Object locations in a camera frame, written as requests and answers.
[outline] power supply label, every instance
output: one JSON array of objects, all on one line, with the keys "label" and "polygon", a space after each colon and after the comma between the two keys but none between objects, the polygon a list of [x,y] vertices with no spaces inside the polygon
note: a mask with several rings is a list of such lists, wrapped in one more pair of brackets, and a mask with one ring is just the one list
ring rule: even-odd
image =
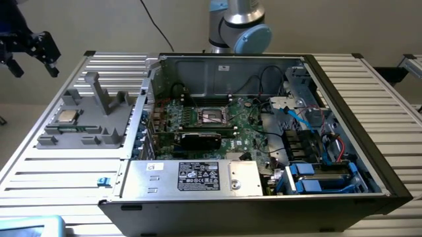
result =
[{"label": "power supply label", "polygon": [[180,191],[219,191],[218,162],[180,162],[178,189]]}]

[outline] green circuit board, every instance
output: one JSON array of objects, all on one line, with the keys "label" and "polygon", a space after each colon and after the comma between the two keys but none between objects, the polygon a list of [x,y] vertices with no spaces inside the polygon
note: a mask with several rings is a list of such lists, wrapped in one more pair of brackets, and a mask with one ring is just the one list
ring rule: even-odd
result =
[{"label": "green circuit board", "polygon": [[[226,107],[184,107],[182,103],[172,100],[163,108],[163,118],[166,123],[156,124],[156,157],[159,160],[167,159],[234,159],[246,152],[253,155],[253,160],[262,167],[269,161],[267,146],[262,146],[259,151],[258,145],[262,144],[266,136],[255,132],[249,123],[249,115],[258,118],[259,110],[254,106],[247,108],[245,102],[253,103],[251,99],[239,98]],[[230,137],[222,137],[222,145],[214,151],[184,151],[175,138],[184,131],[180,126],[195,127],[200,120],[199,111],[219,110],[224,113],[224,125],[237,129],[230,132]],[[255,129],[263,130],[262,126],[255,125]]]}]

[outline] motherboard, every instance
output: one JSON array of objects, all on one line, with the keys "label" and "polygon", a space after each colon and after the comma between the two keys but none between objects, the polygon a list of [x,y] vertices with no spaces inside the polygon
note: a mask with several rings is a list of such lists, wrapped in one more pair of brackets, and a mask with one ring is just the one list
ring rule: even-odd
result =
[{"label": "motherboard", "polygon": [[[158,102],[154,113],[156,158],[242,159],[266,166],[270,156],[266,135],[257,132],[263,131],[258,106],[254,99],[243,97],[224,106],[184,106],[180,100]],[[204,140],[207,145],[195,142],[198,140]]]}]

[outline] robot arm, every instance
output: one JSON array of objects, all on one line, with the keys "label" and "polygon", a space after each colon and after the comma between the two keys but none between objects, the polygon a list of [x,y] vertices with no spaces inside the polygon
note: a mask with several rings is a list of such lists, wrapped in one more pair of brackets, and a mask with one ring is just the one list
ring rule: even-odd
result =
[{"label": "robot arm", "polygon": [[26,52],[46,66],[50,75],[56,78],[55,67],[60,51],[51,34],[44,31],[34,33],[28,26],[15,0],[0,0],[0,66],[5,65],[19,78],[24,74],[13,59],[15,52]]},{"label": "robot arm", "polygon": [[259,0],[211,0],[210,44],[212,53],[263,53],[271,42]]}]

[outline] slotted metal platform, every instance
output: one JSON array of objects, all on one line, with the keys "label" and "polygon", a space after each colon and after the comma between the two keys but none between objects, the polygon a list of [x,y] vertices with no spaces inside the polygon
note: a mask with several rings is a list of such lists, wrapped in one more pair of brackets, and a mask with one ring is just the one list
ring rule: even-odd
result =
[{"label": "slotted metal platform", "polygon": [[[91,150],[40,153],[34,145],[40,127],[58,112],[63,90],[75,87],[80,94],[92,94],[83,80],[87,72],[100,72],[102,86],[110,94],[127,90],[136,95],[148,61],[155,58],[136,53],[96,53],[80,62],[0,172],[0,220],[58,214],[67,223],[68,236],[122,236],[96,206],[99,198],[111,196],[115,187],[99,188],[96,180],[119,178],[119,169],[127,164],[119,159],[123,153],[119,149],[103,153]],[[415,199],[389,215],[370,216],[343,233],[282,236],[422,236],[421,115],[365,59],[351,54],[315,54],[315,58]]]}]

